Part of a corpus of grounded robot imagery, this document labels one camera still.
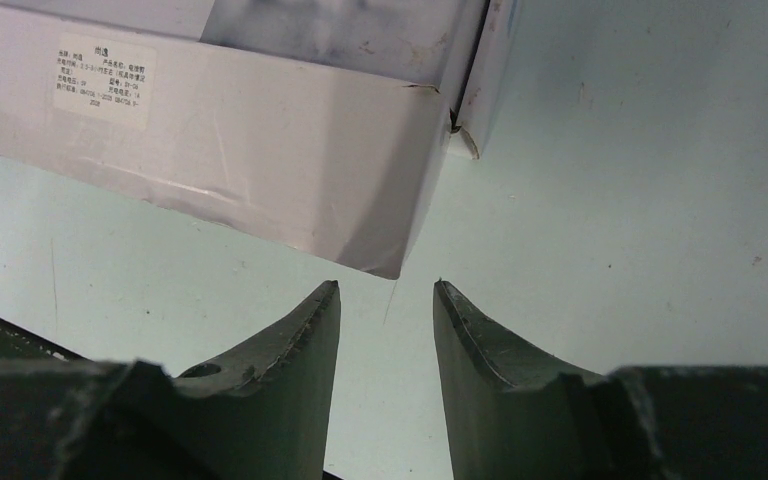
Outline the white box with black tray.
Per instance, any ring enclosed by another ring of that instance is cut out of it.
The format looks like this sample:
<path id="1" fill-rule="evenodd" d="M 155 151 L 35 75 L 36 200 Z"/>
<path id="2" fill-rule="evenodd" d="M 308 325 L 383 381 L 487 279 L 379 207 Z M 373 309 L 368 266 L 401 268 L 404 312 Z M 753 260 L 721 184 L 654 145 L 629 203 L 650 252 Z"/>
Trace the white box with black tray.
<path id="1" fill-rule="evenodd" d="M 0 156 L 386 279 L 519 1 L 0 1 Z"/>

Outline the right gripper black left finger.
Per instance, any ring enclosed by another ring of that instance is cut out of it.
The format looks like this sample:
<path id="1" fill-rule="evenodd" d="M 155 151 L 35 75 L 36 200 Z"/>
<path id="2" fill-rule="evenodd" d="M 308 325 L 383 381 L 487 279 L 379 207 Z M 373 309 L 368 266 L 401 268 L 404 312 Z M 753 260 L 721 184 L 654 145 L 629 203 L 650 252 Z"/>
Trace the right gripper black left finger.
<path id="1" fill-rule="evenodd" d="M 178 376 L 0 318 L 0 479 L 323 479 L 340 318 L 326 281 Z"/>

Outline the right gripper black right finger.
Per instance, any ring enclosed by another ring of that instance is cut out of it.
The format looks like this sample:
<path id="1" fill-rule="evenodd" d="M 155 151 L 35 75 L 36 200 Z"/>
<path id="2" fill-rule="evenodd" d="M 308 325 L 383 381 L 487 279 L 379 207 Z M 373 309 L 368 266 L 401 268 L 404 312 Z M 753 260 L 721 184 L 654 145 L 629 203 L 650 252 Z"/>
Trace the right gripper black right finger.
<path id="1" fill-rule="evenodd" d="M 458 479 L 768 479 L 768 366 L 599 375 L 520 337 L 444 280 L 433 327 Z"/>

